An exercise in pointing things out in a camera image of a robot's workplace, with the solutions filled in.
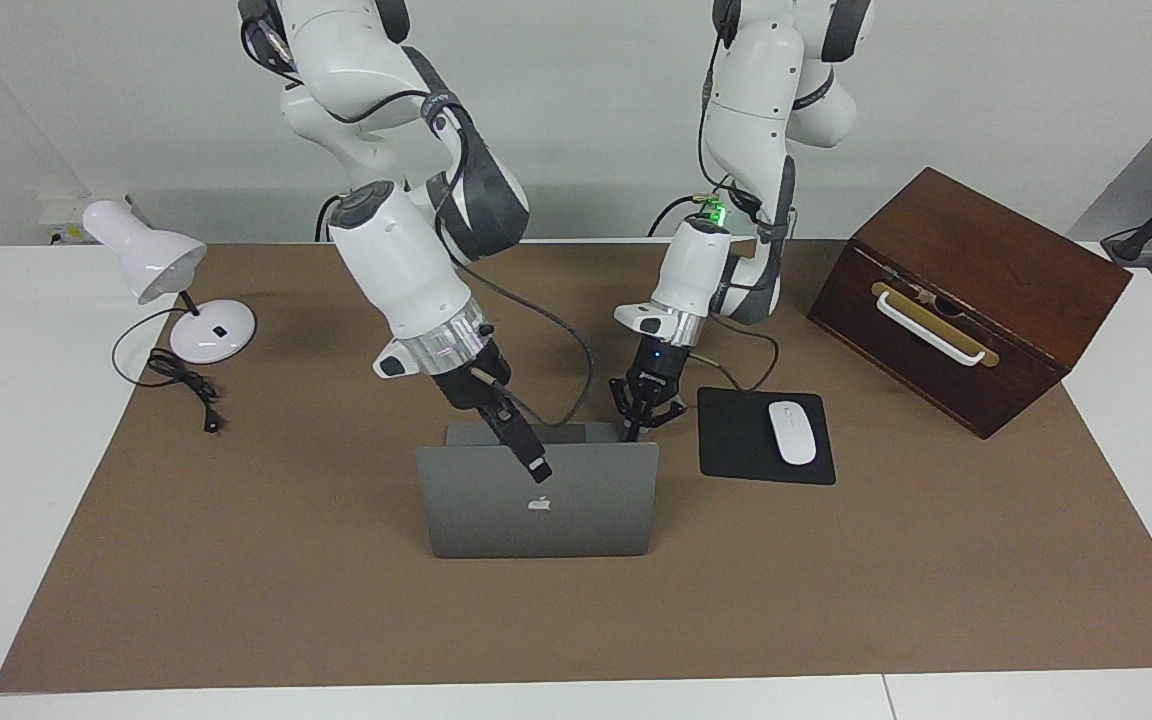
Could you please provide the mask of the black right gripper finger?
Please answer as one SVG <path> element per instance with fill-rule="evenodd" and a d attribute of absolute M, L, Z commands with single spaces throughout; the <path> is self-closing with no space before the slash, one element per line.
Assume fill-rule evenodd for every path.
<path fill-rule="evenodd" d="M 535 430 L 526 423 L 524 414 L 511 400 L 497 400 L 482 407 L 482 419 L 498 438 L 499 442 L 511 450 L 520 464 L 524 467 L 535 483 L 545 480 L 545 448 Z"/>
<path fill-rule="evenodd" d="M 511 450 L 511 455 L 524 467 L 532 479 L 550 479 L 553 470 L 545 455 L 545 448 L 535 429 L 511 397 L 498 392 L 495 409 L 495 435 L 499 442 Z"/>

